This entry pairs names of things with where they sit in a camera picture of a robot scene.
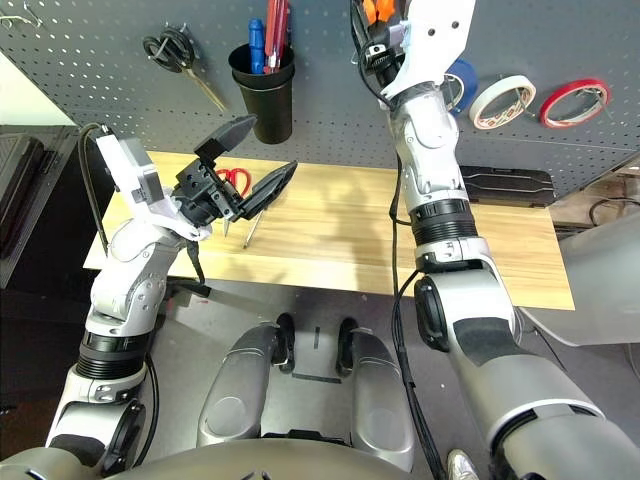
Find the shoe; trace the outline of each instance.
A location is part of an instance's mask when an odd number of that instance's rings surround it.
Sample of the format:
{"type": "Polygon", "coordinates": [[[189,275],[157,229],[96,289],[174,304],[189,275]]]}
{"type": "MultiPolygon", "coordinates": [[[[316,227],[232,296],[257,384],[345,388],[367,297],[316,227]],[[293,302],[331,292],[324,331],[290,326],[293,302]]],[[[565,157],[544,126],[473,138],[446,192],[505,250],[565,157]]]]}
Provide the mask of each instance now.
{"type": "Polygon", "coordinates": [[[469,456],[457,448],[449,452],[447,471],[449,480],[479,480],[476,467],[469,456]]]}

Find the black tape mark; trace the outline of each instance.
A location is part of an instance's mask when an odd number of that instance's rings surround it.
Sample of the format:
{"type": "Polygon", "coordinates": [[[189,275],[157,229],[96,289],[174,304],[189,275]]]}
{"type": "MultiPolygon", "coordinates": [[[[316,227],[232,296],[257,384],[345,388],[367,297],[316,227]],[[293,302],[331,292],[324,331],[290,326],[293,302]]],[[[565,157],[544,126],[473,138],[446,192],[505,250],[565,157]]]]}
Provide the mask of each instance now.
{"type": "Polygon", "coordinates": [[[305,375],[304,373],[292,373],[291,376],[293,378],[297,378],[299,380],[311,380],[313,382],[324,382],[324,383],[342,383],[342,380],[339,378],[333,377],[318,377],[317,375],[305,375]]]}

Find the blue screwdriver handle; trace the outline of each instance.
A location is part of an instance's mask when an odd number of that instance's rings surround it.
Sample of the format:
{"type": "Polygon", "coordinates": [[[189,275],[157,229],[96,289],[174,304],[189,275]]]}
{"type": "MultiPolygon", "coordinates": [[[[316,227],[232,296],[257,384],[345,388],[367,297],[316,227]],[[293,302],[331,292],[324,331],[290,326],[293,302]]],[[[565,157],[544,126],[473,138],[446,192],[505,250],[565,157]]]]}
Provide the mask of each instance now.
{"type": "Polygon", "coordinates": [[[264,26],[259,18],[249,20],[249,49],[251,73],[262,73],[264,68],[264,26]]]}

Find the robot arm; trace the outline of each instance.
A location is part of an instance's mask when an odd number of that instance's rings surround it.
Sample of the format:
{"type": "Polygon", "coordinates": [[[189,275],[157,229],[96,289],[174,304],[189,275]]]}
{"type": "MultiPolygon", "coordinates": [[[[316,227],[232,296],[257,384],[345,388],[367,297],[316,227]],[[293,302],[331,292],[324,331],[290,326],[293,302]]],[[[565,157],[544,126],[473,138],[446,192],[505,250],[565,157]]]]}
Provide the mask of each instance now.
{"type": "Polygon", "coordinates": [[[421,337],[449,355],[497,478],[633,478],[638,448],[560,369],[513,339],[513,306],[477,233],[455,158],[458,128],[439,90],[466,44],[474,1],[447,5],[413,0],[404,63],[382,90],[425,274],[415,285],[421,337]]]}
{"type": "Polygon", "coordinates": [[[134,217],[114,234],[92,286],[78,362],[67,374],[49,448],[22,452],[24,469],[16,471],[26,476],[16,478],[103,477],[132,466],[145,420],[136,396],[169,268],[189,242],[211,234],[216,218],[250,219],[266,208],[296,169],[292,162],[271,172],[247,198],[216,175],[215,158],[239,144],[255,120],[238,118],[202,142],[173,191],[161,186],[139,140],[103,129],[98,147],[134,217]]]}

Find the metal hook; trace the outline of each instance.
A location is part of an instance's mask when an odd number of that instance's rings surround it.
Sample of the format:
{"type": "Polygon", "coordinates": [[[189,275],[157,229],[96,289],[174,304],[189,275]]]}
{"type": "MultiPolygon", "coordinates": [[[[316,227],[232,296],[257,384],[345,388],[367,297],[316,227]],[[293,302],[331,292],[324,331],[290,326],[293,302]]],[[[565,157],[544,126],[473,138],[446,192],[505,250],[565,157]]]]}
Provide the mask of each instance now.
{"type": "Polygon", "coordinates": [[[451,88],[451,78],[445,73],[444,74],[444,81],[447,82],[447,90],[449,91],[449,99],[451,100],[451,108],[447,108],[447,110],[453,110],[453,108],[455,107],[455,105],[453,104],[453,89],[451,88]]]}
{"type": "MultiPolygon", "coordinates": [[[[164,22],[164,27],[167,28],[168,26],[169,26],[169,22],[164,22]]],[[[180,27],[180,33],[184,33],[186,28],[187,28],[187,24],[183,23],[182,27],[180,27]]],[[[147,58],[149,60],[155,60],[156,58],[158,58],[162,54],[162,51],[164,50],[164,47],[167,45],[168,41],[169,41],[169,38],[168,37],[165,38],[160,44],[160,48],[158,49],[158,51],[153,55],[147,55],[147,58]]]]}
{"type": "Polygon", "coordinates": [[[524,111],[524,113],[526,113],[527,115],[529,115],[531,118],[536,118],[536,114],[533,112],[530,112],[527,109],[527,106],[524,103],[524,100],[522,100],[522,95],[520,94],[520,89],[516,88],[516,95],[518,95],[518,102],[520,102],[520,106],[522,107],[522,110],[524,111]]]}
{"type": "Polygon", "coordinates": [[[600,104],[600,106],[604,110],[604,113],[606,113],[607,117],[609,117],[609,120],[611,120],[613,122],[614,121],[613,120],[613,116],[611,116],[611,112],[607,108],[607,104],[604,103],[604,100],[602,99],[602,92],[600,90],[598,90],[597,88],[585,88],[583,91],[586,92],[586,93],[590,93],[591,95],[595,95],[596,96],[596,100],[598,100],[598,103],[600,104]]]}
{"type": "Polygon", "coordinates": [[[6,15],[2,10],[0,10],[0,25],[7,30],[11,30],[11,27],[13,27],[12,16],[6,15]]]}
{"type": "Polygon", "coordinates": [[[29,6],[27,0],[24,0],[22,6],[24,7],[24,10],[33,17],[33,20],[30,20],[21,15],[5,15],[5,13],[0,10],[0,24],[7,30],[11,30],[13,28],[14,20],[17,20],[22,23],[27,23],[33,28],[40,28],[42,26],[42,20],[33,12],[33,10],[31,10],[31,7],[29,6]]]}
{"type": "MultiPolygon", "coordinates": [[[[498,78],[499,78],[500,80],[502,80],[502,79],[504,78],[504,75],[503,75],[503,74],[501,74],[501,73],[499,73],[499,74],[498,74],[498,78]]],[[[520,106],[522,107],[522,111],[523,111],[524,113],[526,113],[527,115],[529,115],[531,118],[536,118],[536,114],[535,114],[535,113],[533,113],[533,112],[530,112],[530,111],[527,109],[527,105],[525,105],[524,100],[522,100],[522,94],[520,93],[520,89],[519,89],[519,88],[515,88],[514,90],[516,91],[516,95],[518,96],[518,103],[519,103],[519,104],[520,104],[520,106]]]]}
{"type": "Polygon", "coordinates": [[[29,6],[29,2],[27,0],[24,0],[24,2],[22,3],[22,7],[25,9],[25,11],[27,13],[29,13],[29,15],[31,15],[33,17],[33,19],[35,20],[35,25],[33,25],[33,22],[31,22],[31,24],[35,27],[35,28],[40,28],[42,26],[42,20],[40,19],[40,17],[38,17],[33,10],[31,10],[31,7],[29,6]]]}

